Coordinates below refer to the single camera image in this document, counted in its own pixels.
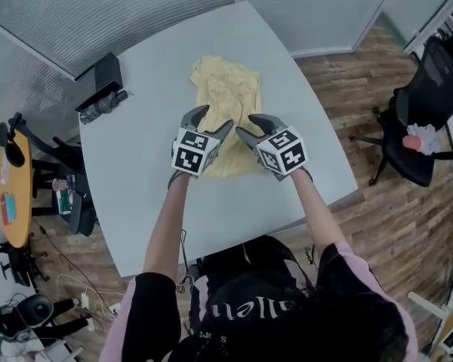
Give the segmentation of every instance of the white table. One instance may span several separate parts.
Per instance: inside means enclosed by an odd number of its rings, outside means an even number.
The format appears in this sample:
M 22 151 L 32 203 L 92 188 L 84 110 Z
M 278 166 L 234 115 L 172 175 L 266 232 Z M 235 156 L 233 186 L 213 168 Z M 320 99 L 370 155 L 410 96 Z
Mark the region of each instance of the white table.
M 94 206 L 121 276 L 141 272 L 172 174 L 171 143 L 183 114 L 196 103 L 190 68 L 205 54 L 260 72 L 263 112 L 302 134 L 307 167 L 327 204 L 357 189 L 319 100 L 249 3 L 185 20 L 121 54 L 122 79 L 133 96 L 111 114 L 80 125 Z M 191 179 L 183 222 L 186 257 L 241 244 L 302 217 L 290 179 L 278 183 L 269 174 Z

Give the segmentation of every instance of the paper on table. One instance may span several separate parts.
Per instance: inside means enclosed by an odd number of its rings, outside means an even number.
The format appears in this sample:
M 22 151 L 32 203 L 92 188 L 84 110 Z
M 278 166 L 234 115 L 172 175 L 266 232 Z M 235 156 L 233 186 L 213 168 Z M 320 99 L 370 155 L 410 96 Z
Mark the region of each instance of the paper on table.
M 218 157 L 203 174 L 228 177 L 265 170 L 257 157 L 238 138 L 236 126 L 242 126 L 260 136 L 261 129 L 248 120 L 248 115 L 262 112 L 260 99 L 260 74 L 241 64 L 221 57 L 204 56 L 192 67 L 190 81 L 198 88 L 196 105 L 210 105 L 198 130 L 215 131 L 232 119 L 234 127 L 223 141 Z
M 10 164 L 8 163 L 8 159 L 5 156 L 5 152 L 2 156 L 2 166 L 0 167 L 0 183 L 2 185 L 7 185 L 8 183 L 8 168 Z

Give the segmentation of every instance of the white plastic bag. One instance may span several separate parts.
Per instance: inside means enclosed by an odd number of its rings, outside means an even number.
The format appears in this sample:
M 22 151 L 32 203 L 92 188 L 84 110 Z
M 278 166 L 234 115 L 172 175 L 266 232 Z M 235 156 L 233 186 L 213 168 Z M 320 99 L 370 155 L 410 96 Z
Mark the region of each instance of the white plastic bag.
M 431 155 L 439 151 L 439 138 L 432 124 L 427 126 L 418 126 L 418 124 L 409 124 L 406 128 L 408 135 L 421 138 L 421 149 L 418 150 L 424 155 Z

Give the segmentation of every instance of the floor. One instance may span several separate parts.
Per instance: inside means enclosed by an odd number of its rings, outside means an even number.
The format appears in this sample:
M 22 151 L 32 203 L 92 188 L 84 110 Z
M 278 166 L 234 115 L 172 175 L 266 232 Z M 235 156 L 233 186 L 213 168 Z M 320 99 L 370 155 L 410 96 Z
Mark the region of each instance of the floor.
M 420 348 L 432 338 L 438 320 L 412 304 L 411 290 L 441 305 L 448 297 L 453 277 L 453 165 L 436 163 L 433 182 L 428 189 L 402 179 L 388 167 L 376 186 L 368 186 L 375 172 L 381 150 L 367 143 L 352 143 L 349 135 L 380 136 L 380 127 L 371 113 L 373 106 L 386 107 L 393 89 L 406 84 L 416 70 L 415 63 L 404 54 L 380 27 L 375 27 L 354 54 L 314 57 L 298 61 L 323 105 L 356 176 L 359 191 L 331 206 L 347 240 L 358 255 L 366 259 L 381 286 L 411 314 L 416 325 Z M 445 131 L 442 142 L 448 146 Z M 99 291 L 124 292 L 128 280 L 121 279 L 112 262 L 100 227 L 93 235 L 68 235 L 66 224 L 57 217 L 37 219 L 60 251 L 74 262 Z M 84 277 L 57 254 L 36 225 L 32 246 L 36 253 L 47 251 L 38 260 L 50 277 L 39 281 L 39 288 L 54 299 L 80 296 Z M 305 228 L 279 234 L 294 252 L 307 274 L 315 281 L 316 269 L 309 261 L 312 243 Z M 91 297 L 91 309 L 97 331 L 81 330 L 70 336 L 73 348 L 83 345 L 82 360 L 97 360 L 110 323 L 104 318 L 100 300 Z M 121 296 L 103 294 L 108 305 Z M 187 293 L 178 294 L 180 313 L 185 320 L 189 308 Z M 72 312 L 60 317 L 67 321 L 77 317 Z

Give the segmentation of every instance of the black box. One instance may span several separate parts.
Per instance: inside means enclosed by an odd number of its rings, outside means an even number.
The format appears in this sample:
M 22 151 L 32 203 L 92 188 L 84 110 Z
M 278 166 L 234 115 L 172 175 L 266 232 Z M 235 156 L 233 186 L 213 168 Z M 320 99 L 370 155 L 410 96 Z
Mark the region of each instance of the black box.
M 119 59 L 114 54 L 108 53 L 80 75 L 75 82 L 79 90 L 79 105 L 75 110 L 81 112 L 99 99 L 122 89 Z

